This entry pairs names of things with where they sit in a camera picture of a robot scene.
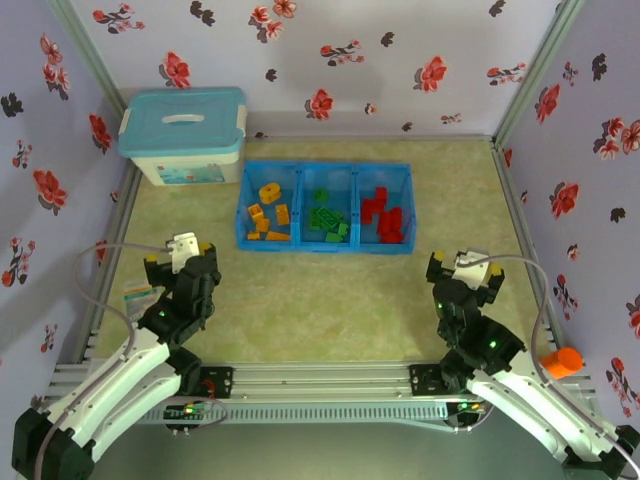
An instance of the white bracket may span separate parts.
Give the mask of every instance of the white bracket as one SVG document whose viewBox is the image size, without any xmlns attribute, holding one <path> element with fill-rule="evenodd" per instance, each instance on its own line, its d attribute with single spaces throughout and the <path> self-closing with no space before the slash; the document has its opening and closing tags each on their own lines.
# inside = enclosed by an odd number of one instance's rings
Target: white bracket
<svg viewBox="0 0 640 480">
<path fill-rule="evenodd" d="M 191 257 L 200 255 L 198 240 L 193 232 L 174 235 L 173 240 L 167 242 L 167 248 L 170 249 L 173 273 L 178 273 Z"/>
<path fill-rule="evenodd" d="M 467 249 L 466 253 L 458 254 L 454 265 L 455 270 L 451 278 L 454 280 L 462 280 L 471 290 L 477 290 L 487 276 L 490 262 L 481 263 L 480 265 L 469 268 L 459 268 L 459 266 L 465 263 L 475 262 L 476 260 L 482 260 L 488 256 L 489 254 L 485 251 L 472 250 L 470 248 Z"/>
</svg>

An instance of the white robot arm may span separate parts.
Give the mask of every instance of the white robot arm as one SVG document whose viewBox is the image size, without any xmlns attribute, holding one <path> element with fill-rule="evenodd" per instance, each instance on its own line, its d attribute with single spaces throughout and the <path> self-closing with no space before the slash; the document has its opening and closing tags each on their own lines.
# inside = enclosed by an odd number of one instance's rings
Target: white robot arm
<svg viewBox="0 0 640 480">
<path fill-rule="evenodd" d="M 16 421 L 12 466 L 27 480 L 85 480 L 109 446 L 146 412 L 197 388 L 201 361 L 182 347 L 213 314 L 220 283 L 215 247 L 193 233 L 167 242 L 172 261 L 145 260 L 152 286 L 165 292 L 127 340 L 77 389 L 46 411 Z"/>
<path fill-rule="evenodd" d="M 576 478 L 619 478 L 628 456 L 614 444 L 631 455 L 640 434 L 612 425 L 559 383 L 541 378 L 524 343 L 480 312 L 504 280 L 500 268 L 481 263 L 488 258 L 485 252 L 458 252 L 449 270 L 442 268 L 442 253 L 431 256 L 427 280 L 434 284 L 438 334 L 450 348 L 440 362 L 442 380 L 452 391 L 474 393 L 502 410 Z"/>
</svg>

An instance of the gray cable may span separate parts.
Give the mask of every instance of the gray cable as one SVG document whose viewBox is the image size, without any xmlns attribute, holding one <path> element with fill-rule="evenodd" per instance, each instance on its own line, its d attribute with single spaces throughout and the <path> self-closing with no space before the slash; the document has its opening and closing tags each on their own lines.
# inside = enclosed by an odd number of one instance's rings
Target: gray cable
<svg viewBox="0 0 640 480">
<path fill-rule="evenodd" d="M 86 250 L 83 250 L 82 252 L 80 252 L 80 254 L 78 254 L 78 256 L 73 261 L 73 267 L 72 267 L 73 280 L 76 286 L 78 287 L 78 289 L 80 290 L 80 293 L 82 294 L 82 296 L 85 299 L 87 299 L 87 301 L 89 301 L 90 303 L 93 303 L 94 305 L 100 308 L 103 308 L 111 313 L 114 313 L 115 315 L 120 317 L 125 322 L 125 325 L 127 326 L 127 330 L 129 331 L 129 341 L 127 343 L 127 346 L 124 349 L 124 352 L 113 363 L 113 365 L 111 365 L 111 367 L 105 370 L 104 373 L 102 373 L 102 375 L 100 375 L 93 382 L 91 382 L 91 384 L 89 384 L 87 388 L 85 388 L 82 392 L 80 392 L 76 396 L 75 400 L 73 400 L 73 402 L 71 402 L 69 406 L 64 409 L 64 412 L 60 415 L 60 418 L 58 418 L 58 420 L 56 420 L 53 426 L 49 429 L 49 431 L 44 437 L 44 440 L 42 441 L 42 445 L 40 445 L 40 449 L 38 450 L 38 455 L 36 457 L 35 471 L 34 471 L 34 480 L 42 480 L 42 465 L 44 463 L 45 452 L 47 451 L 47 447 L 49 446 L 49 443 L 51 442 L 53 435 L 56 433 L 58 428 L 60 428 L 60 425 L 62 425 L 64 421 L 67 419 L 67 417 L 69 416 L 69 412 L 73 410 L 80 402 L 82 402 L 82 400 L 84 400 L 87 397 L 87 395 L 89 395 L 89 393 L 93 391 L 93 389 L 96 386 L 98 386 L 109 375 L 111 375 L 114 372 L 114 370 L 118 368 L 121 363 L 123 363 L 122 358 L 127 358 L 129 353 L 131 352 L 131 349 L 133 348 L 133 342 L 135 341 L 135 337 L 136 337 L 136 330 L 133 324 L 127 318 L 127 316 L 121 311 L 119 311 L 118 309 L 113 308 L 111 305 L 107 305 L 106 303 L 93 298 L 87 291 L 84 290 L 84 288 L 82 288 L 82 285 L 80 284 L 80 280 L 78 278 L 78 274 L 80 270 L 80 262 L 87 254 L 103 248 L 111 249 L 111 248 L 123 248 L 123 247 L 135 248 L 137 250 L 145 250 L 149 252 L 160 252 L 160 253 L 166 253 L 170 251 L 167 248 L 150 247 L 147 245 L 138 245 L 136 243 L 103 243 L 100 245 L 94 245 L 92 247 L 87 248 Z"/>
<path fill-rule="evenodd" d="M 524 263 L 527 263 L 527 264 L 535 267 L 540 272 L 540 274 L 542 275 L 542 278 L 544 280 L 544 290 L 542 292 L 542 303 L 540 304 L 540 308 L 538 309 L 538 315 L 536 316 L 536 321 L 533 324 L 533 333 L 531 334 L 531 359 L 533 360 L 533 366 L 536 369 L 536 373 L 538 374 L 538 376 L 542 380 L 543 384 L 549 390 L 551 390 L 551 392 L 556 394 L 556 396 L 558 396 L 560 398 L 560 400 L 567 407 L 569 407 L 569 409 L 571 409 L 573 411 L 573 413 L 578 415 L 585 423 L 587 423 L 591 428 L 593 428 L 596 432 L 598 432 L 599 435 L 602 435 L 603 438 L 605 438 L 609 443 L 611 443 L 613 448 L 615 448 L 618 451 L 618 453 L 620 453 L 620 455 L 622 455 L 622 458 L 624 458 L 627 461 L 629 466 L 631 466 L 631 468 L 633 468 L 633 470 L 635 471 L 635 473 L 637 475 L 637 478 L 640 478 L 640 467 L 631 458 L 631 455 L 629 455 L 627 453 L 627 451 L 624 448 L 622 448 L 622 446 L 620 446 L 620 444 L 618 444 L 618 442 L 613 437 L 611 437 L 611 435 L 606 433 L 604 431 L 604 429 L 602 429 L 588 415 L 585 415 L 584 413 L 582 413 L 582 411 L 578 407 L 576 407 L 567 397 L 565 397 L 554 386 L 554 384 L 549 380 L 549 378 L 546 376 L 546 374 L 544 372 L 544 369 L 540 365 L 540 358 L 539 358 L 538 352 L 537 352 L 538 332 L 540 331 L 540 327 L 542 326 L 542 316 L 544 315 L 544 311 L 545 311 L 545 309 L 547 307 L 547 304 L 549 302 L 548 293 L 549 293 L 549 290 L 550 290 L 550 288 L 549 288 L 549 277 L 547 275 L 547 272 L 544 271 L 544 268 L 542 268 L 542 265 L 540 265 L 535 260 L 531 260 L 530 258 L 525 258 L 525 257 L 523 257 L 521 255 L 494 255 L 494 256 L 491 256 L 491 257 L 483 258 L 481 260 L 475 260 L 473 262 L 459 264 L 458 267 L 460 267 L 460 268 L 470 268 L 470 267 L 475 267 L 476 265 L 482 265 L 483 263 L 494 262 L 496 260 L 517 260 L 517 261 L 520 261 L 520 262 L 524 262 Z"/>
</svg>

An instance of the wall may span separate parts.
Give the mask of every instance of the wall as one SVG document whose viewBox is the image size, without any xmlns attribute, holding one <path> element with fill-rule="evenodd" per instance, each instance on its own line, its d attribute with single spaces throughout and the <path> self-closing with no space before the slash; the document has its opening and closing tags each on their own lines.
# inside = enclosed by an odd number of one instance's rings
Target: wall
<svg viewBox="0 0 640 480">
<path fill-rule="evenodd" d="M 635 0 L 586 2 L 505 156 L 604 412 L 640 429 L 639 22 Z"/>
<path fill-rule="evenodd" d="M 118 122 L 45 2 L 4 0 L 0 43 L 0 478 L 10 479 L 14 422 L 59 356 L 70 360 L 63 345 L 86 307 L 71 263 L 104 238 L 126 163 Z M 87 261 L 83 280 L 97 268 Z"/>
<path fill-rule="evenodd" d="M 237 85 L 259 136 L 493 134 L 559 3 L 59 1 L 125 99 Z"/>
</svg>

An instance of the orange cap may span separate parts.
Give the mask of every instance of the orange cap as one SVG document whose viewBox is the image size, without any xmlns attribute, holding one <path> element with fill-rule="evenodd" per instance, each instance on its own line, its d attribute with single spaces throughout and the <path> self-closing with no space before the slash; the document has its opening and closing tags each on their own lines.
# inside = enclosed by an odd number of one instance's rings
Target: orange cap
<svg viewBox="0 0 640 480">
<path fill-rule="evenodd" d="M 572 375 L 582 368 L 582 355 L 576 349 L 563 347 L 540 359 L 540 363 L 553 378 L 559 380 Z"/>
</svg>

